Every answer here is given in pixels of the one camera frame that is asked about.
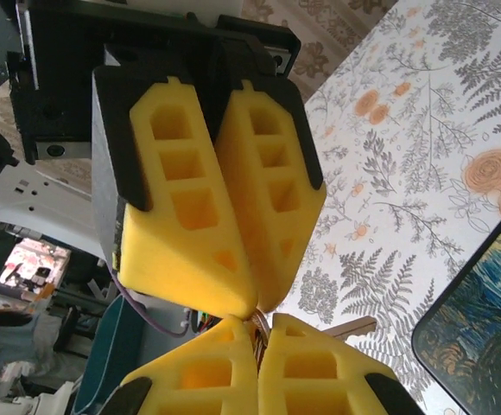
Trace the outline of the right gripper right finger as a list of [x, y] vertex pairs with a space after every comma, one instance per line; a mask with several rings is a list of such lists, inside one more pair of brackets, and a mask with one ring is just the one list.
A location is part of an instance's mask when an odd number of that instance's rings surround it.
[[276, 313], [258, 373], [258, 415], [424, 415], [392, 369]]

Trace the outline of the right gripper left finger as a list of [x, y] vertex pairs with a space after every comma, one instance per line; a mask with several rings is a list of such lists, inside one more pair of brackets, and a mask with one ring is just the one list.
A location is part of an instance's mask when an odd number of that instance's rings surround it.
[[227, 317], [129, 373], [102, 415], [258, 415], [257, 361], [244, 323]]

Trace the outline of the black box with painting print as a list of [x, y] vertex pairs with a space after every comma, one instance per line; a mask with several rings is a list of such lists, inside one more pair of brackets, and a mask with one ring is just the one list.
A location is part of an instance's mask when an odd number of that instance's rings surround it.
[[501, 221], [417, 323], [412, 348], [467, 415], [501, 415]]

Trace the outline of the teal container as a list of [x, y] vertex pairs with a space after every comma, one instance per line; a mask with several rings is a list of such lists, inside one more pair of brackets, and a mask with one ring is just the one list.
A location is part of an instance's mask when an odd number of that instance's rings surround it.
[[105, 311], [92, 343], [72, 415], [95, 415], [136, 368], [146, 322], [124, 297]]

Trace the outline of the floral table cover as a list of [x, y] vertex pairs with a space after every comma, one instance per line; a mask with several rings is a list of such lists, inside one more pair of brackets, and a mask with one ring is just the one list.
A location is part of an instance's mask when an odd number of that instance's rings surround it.
[[279, 306], [390, 366], [427, 415], [462, 415], [413, 328], [501, 220], [501, 0], [397, 0], [306, 105], [327, 183]]

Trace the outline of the person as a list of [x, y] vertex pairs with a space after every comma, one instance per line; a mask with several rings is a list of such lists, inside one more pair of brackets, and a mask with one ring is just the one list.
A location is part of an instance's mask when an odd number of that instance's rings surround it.
[[52, 373], [60, 327], [61, 319], [46, 313], [0, 310], [0, 377], [15, 362], [29, 365], [23, 373], [28, 378]]

